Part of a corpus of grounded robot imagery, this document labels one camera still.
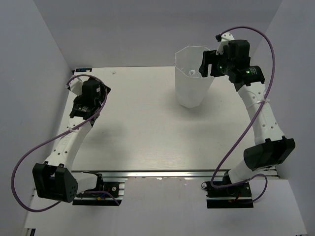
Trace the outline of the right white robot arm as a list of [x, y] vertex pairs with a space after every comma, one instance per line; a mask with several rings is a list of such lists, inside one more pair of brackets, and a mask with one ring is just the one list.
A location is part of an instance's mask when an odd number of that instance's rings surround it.
[[254, 132], [253, 147], [243, 152], [243, 160], [223, 177], [222, 189], [228, 196], [240, 190], [240, 184], [258, 173], [279, 165], [295, 149], [293, 138], [280, 129], [266, 98], [265, 78], [259, 66], [251, 66], [250, 44], [246, 40], [231, 40], [220, 50], [204, 51], [199, 72], [202, 77], [228, 76], [241, 97]]

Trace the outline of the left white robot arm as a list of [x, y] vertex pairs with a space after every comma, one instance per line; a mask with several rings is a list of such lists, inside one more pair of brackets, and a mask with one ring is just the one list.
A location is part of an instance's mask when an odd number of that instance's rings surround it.
[[44, 163], [36, 163], [32, 170], [37, 195], [40, 198], [70, 203], [86, 191], [93, 196], [103, 193], [101, 174], [82, 172], [72, 174], [76, 154], [91, 131], [106, 102], [110, 88], [95, 77], [86, 81], [71, 81], [68, 88], [76, 97], [69, 115], [66, 134]]

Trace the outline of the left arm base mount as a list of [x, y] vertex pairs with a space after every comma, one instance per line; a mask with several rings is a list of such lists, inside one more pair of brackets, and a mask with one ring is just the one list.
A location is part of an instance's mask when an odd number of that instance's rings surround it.
[[103, 177], [97, 172], [73, 173], [78, 183], [74, 206], [119, 206], [122, 202], [125, 182]]

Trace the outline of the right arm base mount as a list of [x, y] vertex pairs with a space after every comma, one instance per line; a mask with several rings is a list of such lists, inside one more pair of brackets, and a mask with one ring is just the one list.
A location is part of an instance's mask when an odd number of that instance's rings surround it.
[[229, 188], [214, 188], [207, 181], [201, 184], [201, 189], [207, 192], [208, 209], [253, 208], [252, 192], [248, 183]]

